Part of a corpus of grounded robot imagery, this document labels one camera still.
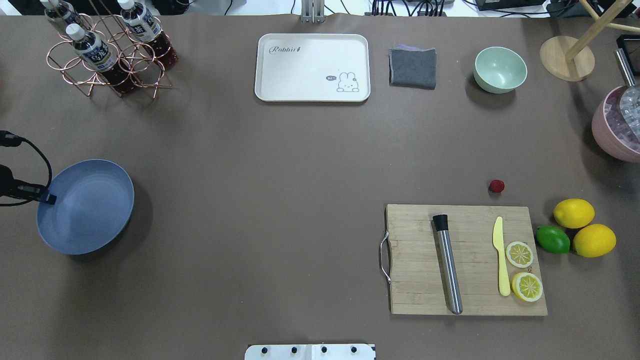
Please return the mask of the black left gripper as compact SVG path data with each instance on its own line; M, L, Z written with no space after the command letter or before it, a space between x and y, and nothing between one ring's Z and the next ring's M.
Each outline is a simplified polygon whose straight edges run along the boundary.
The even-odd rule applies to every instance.
M10 198L55 205L57 196L47 191L48 187L41 184L18 183L10 189Z

